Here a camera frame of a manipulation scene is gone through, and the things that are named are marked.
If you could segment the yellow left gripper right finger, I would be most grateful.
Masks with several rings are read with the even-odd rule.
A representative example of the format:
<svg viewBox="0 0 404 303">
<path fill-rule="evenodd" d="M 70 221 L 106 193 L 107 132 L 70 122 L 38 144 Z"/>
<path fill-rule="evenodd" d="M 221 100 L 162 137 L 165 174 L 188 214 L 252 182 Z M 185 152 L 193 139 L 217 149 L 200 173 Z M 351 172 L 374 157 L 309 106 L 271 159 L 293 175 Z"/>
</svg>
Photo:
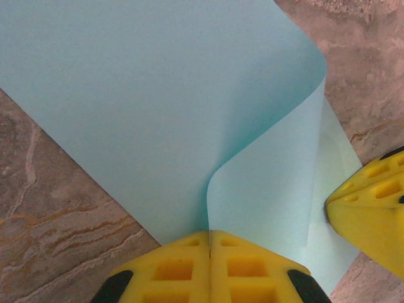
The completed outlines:
<svg viewBox="0 0 404 303">
<path fill-rule="evenodd" d="M 211 302 L 330 302 L 299 263 L 230 233 L 211 231 Z"/>
</svg>

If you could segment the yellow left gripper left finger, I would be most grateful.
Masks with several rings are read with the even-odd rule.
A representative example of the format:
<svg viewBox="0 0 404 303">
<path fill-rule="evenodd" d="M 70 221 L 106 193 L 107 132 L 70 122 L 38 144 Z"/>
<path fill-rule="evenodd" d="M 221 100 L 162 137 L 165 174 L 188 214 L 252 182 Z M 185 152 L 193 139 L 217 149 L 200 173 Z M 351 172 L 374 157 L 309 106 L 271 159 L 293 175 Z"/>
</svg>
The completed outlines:
<svg viewBox="0 0 404 303">
<path fill-rule="evenodd" d="M 209 232 L 154 249 L 110 273 L 92 302 L 209 302 Z"/>
</svg>

